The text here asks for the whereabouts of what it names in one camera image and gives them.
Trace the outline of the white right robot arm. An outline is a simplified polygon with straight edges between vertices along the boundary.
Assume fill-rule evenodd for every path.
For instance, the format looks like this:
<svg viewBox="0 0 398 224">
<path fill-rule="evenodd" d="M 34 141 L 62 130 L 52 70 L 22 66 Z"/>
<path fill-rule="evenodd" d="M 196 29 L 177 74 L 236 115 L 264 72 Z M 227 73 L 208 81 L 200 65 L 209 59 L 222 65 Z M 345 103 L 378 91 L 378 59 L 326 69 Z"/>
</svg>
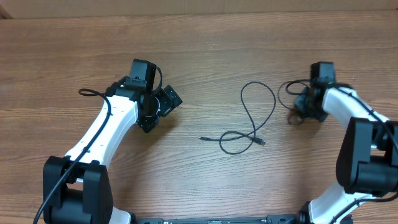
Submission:
<svg viewBox="0 0 398 224">
<path fill-rule="evenodd" d="M 397 122 L 375 112 L 348 85 L 313 84 L 306 96 L 318 115 L 335 117 L 346 133 L 336 161 L 336 180 L 307 202 L 294 223 L 352 223 L 366 202 L 397 199 Z"/>
</svg>

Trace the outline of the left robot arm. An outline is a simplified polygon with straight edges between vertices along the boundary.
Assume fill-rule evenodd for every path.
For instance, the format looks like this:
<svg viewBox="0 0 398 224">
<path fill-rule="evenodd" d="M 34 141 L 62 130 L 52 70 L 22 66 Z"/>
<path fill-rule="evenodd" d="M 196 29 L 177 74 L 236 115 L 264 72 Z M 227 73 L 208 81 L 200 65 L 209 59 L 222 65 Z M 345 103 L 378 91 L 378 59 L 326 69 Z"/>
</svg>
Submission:
<svg viewBox="0 0 398 224">
<path fill-rule="evenodd" d="M 114 206 L 108 167 L 133 125 L 145 133 L 182 103 L 170 86 L 153 88 L 123 77 L 99 94 L 101 112 L 80 141 L 63 157 L 51 156 L 43 168 L 43 203 L 34 221 L 45 223 L 135 223 L 131 212 Z"/>
</svg>

